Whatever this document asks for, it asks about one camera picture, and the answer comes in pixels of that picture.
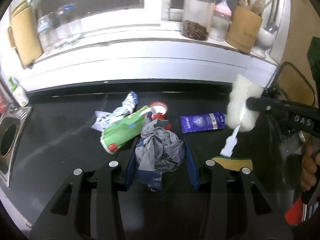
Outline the person's hand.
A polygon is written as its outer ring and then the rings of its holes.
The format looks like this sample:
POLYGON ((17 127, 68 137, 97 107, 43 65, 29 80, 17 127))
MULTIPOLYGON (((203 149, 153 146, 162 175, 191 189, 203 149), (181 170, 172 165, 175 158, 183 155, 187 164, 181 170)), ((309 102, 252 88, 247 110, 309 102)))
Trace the person's hand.
POLYGON ((302 161, 302 173, 300 185, 303 191, 309 191, 316 185, 317 178, 315 173, 319 167, 319 152, 313 157, 313 144, 308 140, 304 144, 304 157, 302 161))

